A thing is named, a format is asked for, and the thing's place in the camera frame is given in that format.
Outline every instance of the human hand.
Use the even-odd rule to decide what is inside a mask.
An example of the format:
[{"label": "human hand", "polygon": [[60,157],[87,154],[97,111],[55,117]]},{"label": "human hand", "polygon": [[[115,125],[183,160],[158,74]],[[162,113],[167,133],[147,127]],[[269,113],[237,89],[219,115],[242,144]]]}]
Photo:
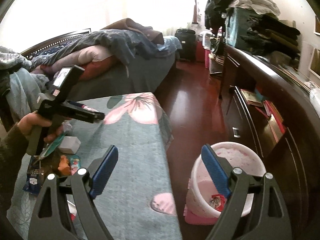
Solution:
[{"label": "human hand", "polygon": [[[37,112],[33,112],[27,114],[26,116],[22,117],[20,122],[18,122],[17,127],[20,129],[21,133],[24,136],[28,136],[31,133],[32,127],[35,125],[39,125],[42,127],[49,127],[51,126],[52,122],[48,119],[45,119],[41,115],[37,114]],[[63,132],[63,127],[60,126],[54,133],[49,134],[46,138],[44,138],[45,143],[51,143],[55,140],[57,136],[59,136]]]}]

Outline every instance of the white wall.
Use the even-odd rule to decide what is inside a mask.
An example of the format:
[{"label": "white wall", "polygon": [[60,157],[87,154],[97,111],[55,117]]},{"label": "white wall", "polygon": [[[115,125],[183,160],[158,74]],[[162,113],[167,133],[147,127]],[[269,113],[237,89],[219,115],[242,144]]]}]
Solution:
[{"label": "white wall", "polygon": [[22,52],[61,34],[105,26],[104,0],[15,0],[0,23],[0,45]]},{"label": "white wall", "polygon": [[[207,0],[197,0],[204,24],[204,9]],[[315,14],[306,0],[273,0],[279,7],[280,20],[295,20],[297,29],[301,32],[301,41],[306,41],[320,49],[320,36],[314,34]]]}]

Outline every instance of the reddish-brown floor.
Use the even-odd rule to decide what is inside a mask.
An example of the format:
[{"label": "reddish-brown floor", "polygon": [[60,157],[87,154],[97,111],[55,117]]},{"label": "reddish-brown floor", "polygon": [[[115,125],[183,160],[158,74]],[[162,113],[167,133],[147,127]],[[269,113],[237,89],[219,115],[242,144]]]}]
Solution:
[{"label": "reddish-brown floor", "polygon": [[184,240],[203,240],[212,229],[187,224],[183,210],[191,169],[201,147],[226,140],[219,85],[219,80],[209,77],[204,63],[177,62],[155,92],[172,125],[174,141],[167,159]]}]

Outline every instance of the device screen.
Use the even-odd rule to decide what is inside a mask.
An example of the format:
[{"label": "device screen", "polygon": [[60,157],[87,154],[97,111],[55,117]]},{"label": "device screen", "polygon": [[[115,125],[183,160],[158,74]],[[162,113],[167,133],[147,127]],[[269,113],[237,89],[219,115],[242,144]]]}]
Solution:
[{"label": "device screen", "polygon": [[59,88],[63,81],[65,80],[66,76],[68,76],[71,68],[63,68],[60,70],[57,78],[54,80],[53,85],[57,88]]}]

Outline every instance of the dark wood cabinet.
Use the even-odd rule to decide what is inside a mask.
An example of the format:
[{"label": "dark wood cabinet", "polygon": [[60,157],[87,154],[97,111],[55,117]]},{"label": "dark wood cabinet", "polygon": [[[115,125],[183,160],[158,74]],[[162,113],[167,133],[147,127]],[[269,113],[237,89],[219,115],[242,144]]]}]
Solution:
[{"label": "dark wood cabinet", "polygon": [[[254,91],[256,84],[276,106],[287,127],[277,142],[266,129],[268,119],[248,105],[240,92]],[[320,206],[320,118],[305,92],[274,66],[231,46],[225,49],[220,98],[229,140],[256,152],[274,175],[296,239]]]}]

